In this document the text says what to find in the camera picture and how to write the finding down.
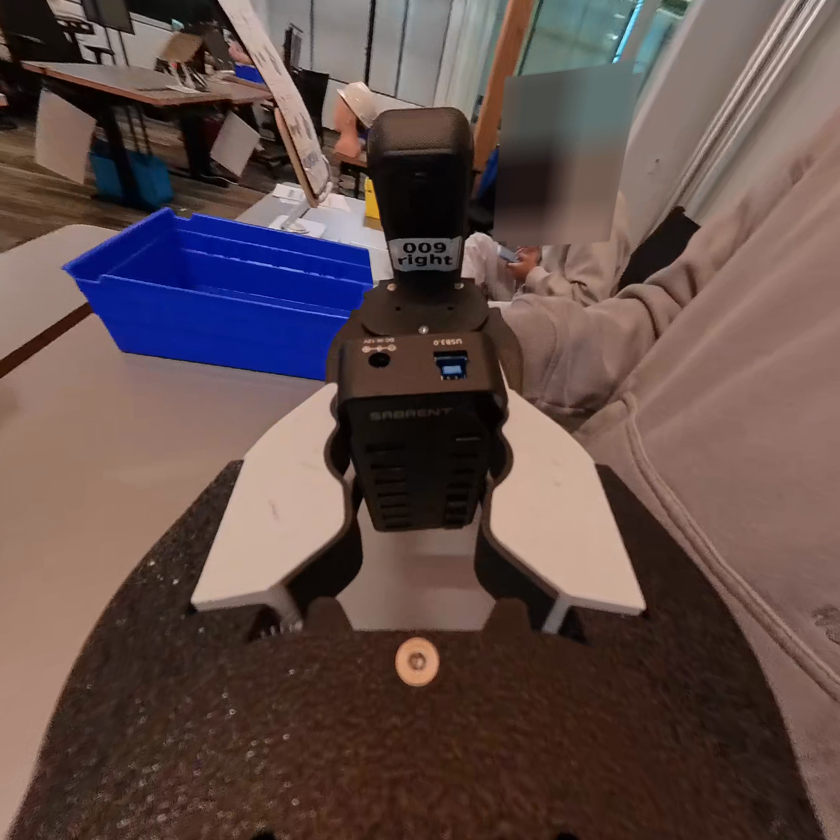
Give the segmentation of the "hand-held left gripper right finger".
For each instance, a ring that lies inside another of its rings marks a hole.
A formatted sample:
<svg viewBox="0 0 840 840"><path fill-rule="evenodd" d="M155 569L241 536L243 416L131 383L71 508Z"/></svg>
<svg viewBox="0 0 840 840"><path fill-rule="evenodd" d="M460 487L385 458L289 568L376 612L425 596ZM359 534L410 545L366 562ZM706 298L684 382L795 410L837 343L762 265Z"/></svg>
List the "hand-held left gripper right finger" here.
<svg viewBox="0 0 840 840"><path fill-rule="evenodd" d="M642 588L595 462L562 426L507 389L476 541L476 577L495 600L524 605L532 630L556 634L574 607L641 616Z"/></svg>

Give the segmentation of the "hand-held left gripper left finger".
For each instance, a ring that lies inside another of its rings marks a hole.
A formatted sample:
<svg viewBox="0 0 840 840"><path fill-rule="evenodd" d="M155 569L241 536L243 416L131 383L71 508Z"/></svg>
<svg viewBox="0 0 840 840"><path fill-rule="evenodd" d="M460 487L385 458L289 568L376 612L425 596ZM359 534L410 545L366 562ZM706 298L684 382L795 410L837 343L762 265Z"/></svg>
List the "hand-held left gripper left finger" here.
<svg viewBox="0 0 840 840"><path fill-rule="evenodd" d="M361 570L359 504L326 384L248 451L191 597L200 613L267 606L289 627Z"/></svg>

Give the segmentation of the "black usb hub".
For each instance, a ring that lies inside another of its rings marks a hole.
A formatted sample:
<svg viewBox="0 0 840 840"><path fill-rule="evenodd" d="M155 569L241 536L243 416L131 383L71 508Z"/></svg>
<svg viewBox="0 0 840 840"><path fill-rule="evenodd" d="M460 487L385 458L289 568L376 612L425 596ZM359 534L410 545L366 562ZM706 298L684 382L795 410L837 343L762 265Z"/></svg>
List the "black usb hub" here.
<svg viewBox="0 0 840 840"><path fill-rule="evenodd" d="M336 410L380 532L464 529L503 462L508 393L482 331L347 339Z"/></svg>

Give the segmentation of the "person's right forearm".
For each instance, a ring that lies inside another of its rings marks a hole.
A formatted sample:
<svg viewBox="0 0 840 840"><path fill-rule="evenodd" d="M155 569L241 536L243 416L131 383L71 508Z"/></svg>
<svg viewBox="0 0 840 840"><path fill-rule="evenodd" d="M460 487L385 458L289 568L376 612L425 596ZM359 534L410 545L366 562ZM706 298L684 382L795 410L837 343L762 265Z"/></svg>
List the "person's right forearm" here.
<svg viewBox="0 0 840 840"><path fill-rule="evenodd" d="M585 422L676 335L719 270L684 255L651 280L589 307L534 295L513 302L503 318L521 346L521 395L560 424Z"/></svg>

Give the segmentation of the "mannequin head with white helmet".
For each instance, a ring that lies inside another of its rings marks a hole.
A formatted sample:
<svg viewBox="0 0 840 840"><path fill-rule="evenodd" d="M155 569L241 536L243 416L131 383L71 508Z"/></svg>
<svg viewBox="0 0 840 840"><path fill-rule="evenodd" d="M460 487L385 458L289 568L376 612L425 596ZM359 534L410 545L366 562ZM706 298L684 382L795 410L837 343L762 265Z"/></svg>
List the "mannequin head with white helmet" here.
<svg viewBox="0 0 840 840"><path fill-rule="evenodd" d="M340 89L333 110L335 130L339 132L334 153L360 158L377 113L375 96L362 81L351 82Z"/></svg>

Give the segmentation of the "white stand base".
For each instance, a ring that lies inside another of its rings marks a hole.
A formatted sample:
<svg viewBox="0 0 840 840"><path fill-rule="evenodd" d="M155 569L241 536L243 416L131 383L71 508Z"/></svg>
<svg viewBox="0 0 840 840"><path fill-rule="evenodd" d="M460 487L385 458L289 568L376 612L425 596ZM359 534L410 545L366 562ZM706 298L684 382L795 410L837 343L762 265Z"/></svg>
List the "white stand base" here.
<svg viewBox="0 0 840 840"><path fill-rule="evenodd" d="M310 211L321 209L329 205L330 195L321 198L312 205L305 196L295 196L287 199L284 196L271 196L279 204L281 213L274 216L268 223L269 229L284 233L303 235L311 238L323 238L327 231L325 223L309 217Z"/></svg>

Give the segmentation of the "black chair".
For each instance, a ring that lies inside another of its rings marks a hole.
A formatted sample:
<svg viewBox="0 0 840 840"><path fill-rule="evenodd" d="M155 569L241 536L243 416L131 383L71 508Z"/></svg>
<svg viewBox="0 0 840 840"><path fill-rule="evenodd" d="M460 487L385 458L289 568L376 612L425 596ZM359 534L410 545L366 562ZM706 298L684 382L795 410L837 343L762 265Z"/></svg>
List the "black chair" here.
<svg viewBox="0 0 840 840"><path fill-rule="evenodd" d="M323 146L322 113L327 97L330 76L315 70L290 67L288 69L315 129L318 143Z"/></svg>
<svg viewBox="0 0 840 840"><path fill-rule="evenodd" d="M663 221L631 254L616 291L644 283L670 266L686 249L700 226L683 206L672 207Z"/></svg>

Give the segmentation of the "wooden pillar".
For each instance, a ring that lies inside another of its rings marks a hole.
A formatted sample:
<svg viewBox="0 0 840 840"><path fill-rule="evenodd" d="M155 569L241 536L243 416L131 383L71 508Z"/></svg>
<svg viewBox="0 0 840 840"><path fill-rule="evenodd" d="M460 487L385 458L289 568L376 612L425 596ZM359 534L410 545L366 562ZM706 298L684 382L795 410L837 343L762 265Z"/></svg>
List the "wooden pillar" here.
<svg viewBox="0 0 840 840"><path fill-rule="evenodd" d="M508 1L474 131L474 169L483 172L497 144L505 83L517 66L532 16L533 1Z"/></svg>

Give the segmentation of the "person's torso in beige hoodie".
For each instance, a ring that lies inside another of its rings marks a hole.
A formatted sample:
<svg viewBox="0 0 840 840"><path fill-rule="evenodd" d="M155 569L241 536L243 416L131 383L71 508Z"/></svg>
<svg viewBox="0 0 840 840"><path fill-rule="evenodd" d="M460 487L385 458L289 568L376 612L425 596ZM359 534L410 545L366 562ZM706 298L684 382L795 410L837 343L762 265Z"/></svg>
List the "person's torso in beige hoodie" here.
<svg viewBox="0 0 840 840"><path fill-rule="evenodd" d="M838 112L615 302L653 330L579 432L712 580L838 838Z"/></svg>

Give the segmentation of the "grey panel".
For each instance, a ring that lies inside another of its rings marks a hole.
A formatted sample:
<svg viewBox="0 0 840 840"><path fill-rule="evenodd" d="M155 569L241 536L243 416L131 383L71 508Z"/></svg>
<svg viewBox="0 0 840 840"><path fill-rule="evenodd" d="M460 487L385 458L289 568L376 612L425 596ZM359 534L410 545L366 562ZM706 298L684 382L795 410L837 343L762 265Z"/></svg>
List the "grey panel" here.
<svg viewBox="0 0 840 840"><path fill-rule="evenodd" d="M47 89L40 92L35 126L38 167L82 185L97 121Z"/></svg>
<svg viewBox="0 0 840 840"><path fill-rule="evenodd" d="M239 178L259 146L259 132L235 112L227 113L209 155L211 161Z"/></svg>

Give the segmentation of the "blue plastic bin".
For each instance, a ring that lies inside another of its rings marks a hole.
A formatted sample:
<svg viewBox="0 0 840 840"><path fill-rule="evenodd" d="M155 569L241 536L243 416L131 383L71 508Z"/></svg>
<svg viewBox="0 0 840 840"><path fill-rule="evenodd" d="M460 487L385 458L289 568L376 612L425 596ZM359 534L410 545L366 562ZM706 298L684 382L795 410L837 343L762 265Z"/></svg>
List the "blue plastic bin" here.
<svg viewBox="0 0 840 840"><path fill-rule="evenodd" d="M324 381L367 248L162 208L63 266L125 353Z"/></svg>

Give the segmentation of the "cardboard box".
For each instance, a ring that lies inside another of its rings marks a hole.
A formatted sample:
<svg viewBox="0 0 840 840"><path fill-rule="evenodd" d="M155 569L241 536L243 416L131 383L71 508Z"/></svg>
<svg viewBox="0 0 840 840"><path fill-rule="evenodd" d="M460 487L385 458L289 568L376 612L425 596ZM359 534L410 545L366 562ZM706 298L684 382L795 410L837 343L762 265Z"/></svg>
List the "cardboard box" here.
<svg viewBox="0 0 840 840"><path fill-rule="evenodd" d="M184 31L174 31L161 48L157 58L167 65L184 65L194 59L202 46L202 36Z"/></svg>

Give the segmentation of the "blue bin under table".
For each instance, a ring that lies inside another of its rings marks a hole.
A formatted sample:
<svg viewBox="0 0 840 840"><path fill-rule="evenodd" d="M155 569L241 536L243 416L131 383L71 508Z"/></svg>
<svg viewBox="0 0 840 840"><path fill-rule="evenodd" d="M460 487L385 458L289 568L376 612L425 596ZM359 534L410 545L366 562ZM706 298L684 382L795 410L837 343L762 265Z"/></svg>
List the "blue bin under table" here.
<svg viewBox="0 0 840 840"><path fill-rule="evenodd" d="M96 198L106 203L134 207L154 212L174 201L170 173L161 158L153 154L128 151L125 172L133 179L133 199L124 194L124 178L112 159L109 146L94 140L89 152L89 163L96 188Z"/></svg>

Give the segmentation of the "wooden work table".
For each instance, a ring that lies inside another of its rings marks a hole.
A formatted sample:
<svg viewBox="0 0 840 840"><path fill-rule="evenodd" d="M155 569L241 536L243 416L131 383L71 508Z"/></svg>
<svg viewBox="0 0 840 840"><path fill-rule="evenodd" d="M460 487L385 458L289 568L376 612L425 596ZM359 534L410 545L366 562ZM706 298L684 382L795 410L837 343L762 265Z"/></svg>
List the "wooden work table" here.
<svg viewBox="0 0 840 840"><path fill-rule="evenodd" d="M210 80L206 90L196 91L178 86L169 74L139 67L36 60L23 61L21 66L60 84L63 91L93 107L111 151L115 153L121 184L126 183L125 176L130 171L128 152L116 121L116 108L146 107L174 120L185 146L187 167L184 176L220 186L223 179L213 170L210 145L202 121L212 109L226 112L272 100L266 86L237 79Z"/></svg>

